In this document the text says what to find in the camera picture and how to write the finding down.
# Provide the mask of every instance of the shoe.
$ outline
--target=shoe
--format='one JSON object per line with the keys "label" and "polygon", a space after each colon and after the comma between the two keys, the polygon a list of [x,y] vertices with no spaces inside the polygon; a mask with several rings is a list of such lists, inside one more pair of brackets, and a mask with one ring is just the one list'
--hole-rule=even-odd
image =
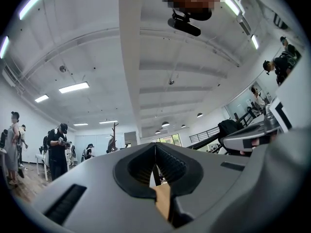
{"label": "shoe", "polygon": [[18,169],[17,173],[19,174],[19,176],[20,176],[21,178],[23,178],[23,179],[25,178],[25,177],[24,177],[24,174],[23,174],[23,171],[21,170],[21,168]]}
{"label": "shoe", "polygon": [[11,180],[11,181],[9,182],[9,184],[10,184],[11,186],[14,186],[15,188],[18,187],[18,184],[17,184],[16,181]]}

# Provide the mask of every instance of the ceiling sprinkler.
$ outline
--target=ceiling sprinkler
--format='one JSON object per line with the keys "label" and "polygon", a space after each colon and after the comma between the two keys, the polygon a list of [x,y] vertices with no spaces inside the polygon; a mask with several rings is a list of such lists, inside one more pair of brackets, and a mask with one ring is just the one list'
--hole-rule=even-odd
{"label": "ceiling sprinkler", "polygon": [[66,68],[65,66],[60,66],[60,67],[59,67],[59,70],[60,70],[61,72],[66,72],[66,71],[67,71],[67,68]]}

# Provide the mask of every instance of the black cap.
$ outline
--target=black cap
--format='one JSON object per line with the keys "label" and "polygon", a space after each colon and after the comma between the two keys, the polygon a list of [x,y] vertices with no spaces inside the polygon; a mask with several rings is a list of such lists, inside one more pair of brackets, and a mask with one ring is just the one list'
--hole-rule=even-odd
{"label": "black cap", "polygon": [[62,130],[64,134],[67,134],[68,125],[66,123],[61,123],[60,129]]}
{"label": "black cap", "polygon": [[270,61],[267,61],[267,60],[266,60],[266,61],[263,63],[263,65],[262,65],[262,66],[263,66],[263,69],[265,69],[266,71],[267,71],[269,62],[270,62]]}

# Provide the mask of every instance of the window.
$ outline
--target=window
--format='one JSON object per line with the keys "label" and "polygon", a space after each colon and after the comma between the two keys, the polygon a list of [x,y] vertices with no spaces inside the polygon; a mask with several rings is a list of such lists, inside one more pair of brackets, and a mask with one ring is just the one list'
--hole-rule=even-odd
{"label": "window", "polygon": [[180,141],[180,138],[179,138],[179,134],[173,134],[173,135],[166,136],[166,137],[163,137],[163,138],[153,139],[152,141],[153,142],[170,143],[170,144],[174,144],[176,146],[181,146],[182,147],[181,141]]}

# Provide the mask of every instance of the person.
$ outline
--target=person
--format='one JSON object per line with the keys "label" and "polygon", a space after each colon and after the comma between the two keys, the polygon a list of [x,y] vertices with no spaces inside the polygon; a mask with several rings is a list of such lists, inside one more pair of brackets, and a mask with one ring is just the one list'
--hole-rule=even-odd
{"label": "person", "polygon": [[52,129],[48,135],[47,145],[49,146],[49,165],[52,181],[67,172],[65,150],[70,147],[67,142],[66,123],[61,123],[56,129]]}
{"label": "person", "polygon": [[47,151],[48,150],[48,135],[49,135],[50,131],[48,131],[48,134],[43,138],[43,151]]}
{"label": "person", "polygon": [[23,143],[25,144],[25,148],[27,149],[28,148],[28,145],[26,144],[25,142],[25,132],[26,132],[26,126],[25,124],[23,124],[21,127],[18,128],[18,131],[20,133],[20,137],[18,138],[18,142],[20,144],[20,148],[18,148],[19,150],[19,165],[22,167],[22,168],[25,168],[23,163],[22,163],[22,148],[23,148]]}
{"label": "person", "polygon": [[266,104],[263,99],[261,98],[261,96],[258,94],[258,90],[252,86],[251,88],[252,93],[254,94],[255,97],[255,102],[261,107],[263,108],[264,105]]}
{"label": "person", "polygon": [[8,135],[8,130],[3,130],[3,132],[1,133],[0,148],[4,148],[5,139],[6,139],[7,135]]}
{"label": "person", "polygon": [[16,172],[18,172],[17,163],[17,139],[19,137],[18,122],[19,113],[11,112],[12,125],[8,129],[7,139],[5,141],[4,149],[6,150],[5,164],[8,169],[9,175],[7,178],[10,180],[9,184],[17,187]]}
{"label": "person", "polygon": [[281,55],[278,58],[275,58],[273,61],[265,61],[263,64],[263,69],[267,71],[267,74],[269,72],[275,71],[276,75],[283,76],[285,78],[288,77],[288,75],[291,73],[292,69],[294,68],[293,65],[291,65],[287,58],[284,55]]}
{"label": "person", "polygon": [[93,144],[90,143],[90,144],[87,146],[87,148],[86,148],[85,150],[83,150],[81,162],[84,161],[84,160],[87,160],[86,157],[88,156],[88,152],[89,152],[88,150],[91,149],[90,152],[92,153],[92,148],[93,148],[93,147],[94,147]]}
{"label": "person", "polygon": [[285,47],[285,51],[289,52],[292,56],[296,58],[296,60],[299,60],[301,57],[301,54],[298,52],[298,50],[291,44],[288,44],[288,41],[285,37],[281,37],[280,41],[282,45]]}

